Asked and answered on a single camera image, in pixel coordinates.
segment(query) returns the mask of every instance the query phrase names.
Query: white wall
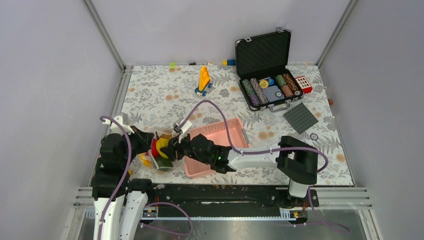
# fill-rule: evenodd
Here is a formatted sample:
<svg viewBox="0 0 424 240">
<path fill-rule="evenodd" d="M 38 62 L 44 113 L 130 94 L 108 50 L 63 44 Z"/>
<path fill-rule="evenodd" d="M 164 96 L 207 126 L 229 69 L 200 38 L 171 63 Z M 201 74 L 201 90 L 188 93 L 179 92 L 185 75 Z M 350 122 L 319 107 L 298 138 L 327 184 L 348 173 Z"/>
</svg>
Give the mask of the white wall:
<svg viewBox="0 0 424 240">
<path fill-rule="evenodd" d="M 423 239 L 424 1 L 359 1 L 321 74 L 385 240 Z"/>
<path fill-rule="evenodd" d="M 127 65 L 234 59 L 237 39 L 292 30 L 290 63 L 319 59 L 349 0 L 93 0 Z"/>
<path fill-rule="evenodd" d="M 2 0 L 0 56 L 0 239 L 57 240 L 120 70 L 79 0 Z"/>
</svg>

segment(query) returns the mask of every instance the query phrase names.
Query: floral pattern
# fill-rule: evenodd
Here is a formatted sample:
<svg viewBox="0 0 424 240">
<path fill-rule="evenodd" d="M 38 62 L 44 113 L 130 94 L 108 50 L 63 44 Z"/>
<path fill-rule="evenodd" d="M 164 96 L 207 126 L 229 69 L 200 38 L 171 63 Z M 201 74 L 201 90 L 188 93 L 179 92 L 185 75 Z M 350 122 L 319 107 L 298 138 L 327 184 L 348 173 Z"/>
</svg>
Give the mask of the floral pattern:
<svg viewBox="0 0 424 240">
<path fill-rule="evenodd" d="M 305 76 L 313 91 L 300 102 L 318 119 L 318 123 L 302 134 L 298 134 L 284 119 L 286 110 L 272 113 L 268 109 L 251 111 L 239 88 L 239 77 L 234 66 L 207 66 L 213 86 L 207 95 L 197 96 L 200 65 L 179 66 L 170 70 L 168 66 L 134 66 L 122 112 L 128 114 L 131 124 L 148 131 L 153 127 L 171 128 L 180 117 L 203 99 L 217 104 L 227 119 L 240 118 L 252 147 L 276 143 L 281 136 L 289 135 L 323 151 L 329 159 L 328 167 L 318 174 L 318 185 L 353 185 L 352 177 L 339 139 L 327 95 L 317 66 L 288 66 L 295 77 Z M 222 121 L 221 116 L 210 104 L 201 105 L 191 116 L 194 127 Z M 318 166 L 324 164 L 319 157 Z M 264 184 L 283 185 L 289 178 L 278 169 L 248 168 L 227 174 L 215 173 L 191 179 L 185 174 L 182 161 L 174 163 L 169 172 L 160 172 L 146 167 L 138 160 L 131 164 L 132 178 L 149 178 L 155 183 L 196 184 Z"/>
</svg>

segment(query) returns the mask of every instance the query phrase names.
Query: gray floor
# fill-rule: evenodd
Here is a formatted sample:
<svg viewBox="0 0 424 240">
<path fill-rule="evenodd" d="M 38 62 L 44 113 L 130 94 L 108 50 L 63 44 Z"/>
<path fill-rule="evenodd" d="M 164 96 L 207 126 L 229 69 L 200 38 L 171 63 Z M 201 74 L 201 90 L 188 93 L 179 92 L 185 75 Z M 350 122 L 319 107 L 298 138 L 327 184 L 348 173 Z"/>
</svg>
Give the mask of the gray floor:
<svg viewBox="0 0 424 240">
<path fill-rule="evenodd" d="M 366 239 L 359 215 L 354 210 L 319 211 L 326 221 L 343 224 L 351 229 L 351 234 L 337 233 L 324 225 L 292 227 L 279 221 L 193 221 L 194 232 L 190 236 L 175 236 L 154 229 L 139 228 L 134 240 L 362 240 Z M 309 211 L 308 222 L 317 218 Z M 186 221 L 155 221 L 157 227 L 172 231 L 188 232 L 190 225 Z M 85 219 L 78 240 L 92 240 L 94 219 Z"/>
</svg>

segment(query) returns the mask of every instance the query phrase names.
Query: table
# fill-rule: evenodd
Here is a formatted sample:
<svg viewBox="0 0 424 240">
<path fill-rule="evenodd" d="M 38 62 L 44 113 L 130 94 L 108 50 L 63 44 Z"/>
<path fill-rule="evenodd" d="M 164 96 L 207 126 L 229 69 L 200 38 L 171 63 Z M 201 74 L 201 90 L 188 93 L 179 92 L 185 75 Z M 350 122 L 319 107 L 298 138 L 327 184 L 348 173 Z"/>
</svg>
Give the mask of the table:
<svg viewBox="0 0 424 240">
<path fill-rule="evenodd" d="M 207 66 L 213 87 L 207 95 L 196 96 L 201 65 L 182 65 L 170 69 L 167 65 L 134 66 L 125 95 L 122 112 L 128 114 L 132 125 L 142 131 L 153 127 L 171 128 L 180 117 L 186 117 L 190 110 L 203 99 L 217 104 L 227 119 L 240 118 L 252 147 L 266 146 L 289 135 L 324 152 L 329 159 L 328 167 L 318 174 L 317 185 L 352 186 L 352 176 L 346 162 L 339 138 L 337 125 L 330 110 L 327 94 L 317 66 L 288 66 L 294 77 L 305 76 L 313 91 L 299 101 L 313 113 L 318 123 L 302 134 L 298 134 L 284 119 L 286 110 L 272 113 L 268 109 L 250 111 L 238 85 L 239 77 L 234 66 Z M 202 104 L 192 115 L 194 127 L 201 127 L 222 121 L 218 111 L 210 104 Z M 318 167 L 324 159 L 318 158 Z M 130 166 L 131 178 L 151 179 L 154 183 L 190 184 L 262 184 L 286 185 L 289 178 L 278 169 L 247 168 L 227 174 L 191 179 L 186 176 L 182 161 L 170 172 L 158 172 L 146 167 L 139 160 Z"/>
</svg>

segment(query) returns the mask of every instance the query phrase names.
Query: pink basket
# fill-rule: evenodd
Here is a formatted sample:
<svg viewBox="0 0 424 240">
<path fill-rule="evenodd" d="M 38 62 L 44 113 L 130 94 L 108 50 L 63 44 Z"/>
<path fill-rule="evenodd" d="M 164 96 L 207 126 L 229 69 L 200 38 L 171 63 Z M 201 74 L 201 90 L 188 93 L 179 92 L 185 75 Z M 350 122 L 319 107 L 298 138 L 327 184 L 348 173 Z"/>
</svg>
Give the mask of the pink basket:
<svg viewBox="0 0 424 240">
<path fill-rule="evenodd" d="M 231 137 L 231 141 L 234 146 L 238 148 L 249 148 L 251 145 L 243 128 L 242 121 L 236 117 L 227 120 L 227 122 L 229 136 Z M 216 145 L 230 146 L 224 121 L 198 127 L 190 131 L 191 139 L 199 134 L 203 134 L 207 139 L 213 141 Z M 185 174 L 192 179 L 215 173 L 215 170 L 212 170 L 211 166 L 203 164 L 189 157 L 185 157 L 184 169 Z"/>
</svg>

